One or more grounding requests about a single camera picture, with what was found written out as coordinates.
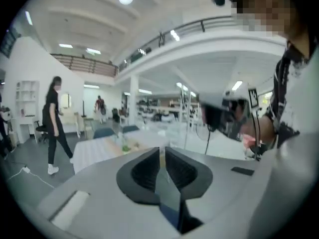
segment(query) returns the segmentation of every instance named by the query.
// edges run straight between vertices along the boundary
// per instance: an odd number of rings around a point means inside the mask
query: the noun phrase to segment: white table
[[[160,151],[163,151],[166,146],[170,145],[170,140],[167,137],[148,130],[132,131],[124,135],[149,148],[159,147]]]
[[[164,150],[165,146],[169,146],[169,139],[150,131],[138,130],[128,132],[125,136],[147,148],[160,147],[161,150]],[[78,142],[75,146],[73,156],[75,174],[92,164],[120,156],[121,154],[117,153],[114,149],[115,137],[113,135]]]

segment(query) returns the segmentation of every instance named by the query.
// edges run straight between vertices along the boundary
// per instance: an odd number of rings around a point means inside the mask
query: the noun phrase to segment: white wall
[[[93,74],[93,73],[85,73],[85,72],[74,72],[78,76],[80,76],[86,83],[91,84],[105,84],[105,85],[114,85],[114,78],[100,75],[100,74]]]
[[[72,109],[82,114],[84,80],[53,58],[30,37],[21,37],[16,41],[10,59],[5,61],[4,66],[6,74],[2,103],[11,110],[15,109],[16,82],[39,81],[38,115],[41,121],[48,87],[54,76],[60,76],[62,90],[59,95],[69,93],[72,97]]]
[[[5,72],[8,67],[8,63],[9,59],[0,52],[0,69]]]
[[[121,109],[122,91],[120,89],[115,87],[101,87],[99,89],[84,88],[84,108],[85,115],[88,118],[95,117],[93,110],[98,96],[101,96],[101,98],[104,99],[107,109],[107,117],[112,116],[113,108]]]

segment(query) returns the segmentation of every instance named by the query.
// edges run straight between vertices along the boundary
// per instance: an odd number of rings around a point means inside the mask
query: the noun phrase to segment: chair
[[[39,125],[39,121],[35,121],[37,123],[37,127],[35,128],[36,131],[38,131],[41,134],[41,137],[39,138],[39,142],[43,141],[45,143],[48,140],[48,131],[46,129],[45,125]]]
[[[117,122],[117,123],[120,123],[120,116],[118,114],[118,109],[116,108],[113,108],[112,109],[112,119]]]
[[[115,134],[114,131],[109,127],[100,128],[100,129],[95,130],[93,139],[108,137],[108,136],[112,136],[114,134]]]
[[[122,132],[128,133],[128,132],[137,131],[137,130],[140,130],[140,129],[136,125],[128,125],[123,127]]]

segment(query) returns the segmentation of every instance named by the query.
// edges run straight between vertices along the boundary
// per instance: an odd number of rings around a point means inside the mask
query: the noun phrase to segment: black cable
[[[258,123],[258,130],[259,130],[259,138],[258,138],[258,143],[260,143],[260,124],[259,124],[259,119],[258,119],[258,111],[256,111],[256,117],[257,117],[257,123]]]
[[[254,116],[253,116],[253,113],[251,113],[251,117],[253,119],[253,124],[254,124],[254,129],[255,129],[255,145],[256,145],[256,150],[258,149],[258,145],[257,145],[257,129],[256,129],[256,124],[255,124],[255,119],[254,119]],[[257,151],[254,152],[254,159],[257,158]]]
[[[206,150],[205,150],[205,155],[207,154],[208,145],[209,145],[209,139],[210,139],[210,131],[208,133],[208,140],[207,140],[207,146],[206,146]]]

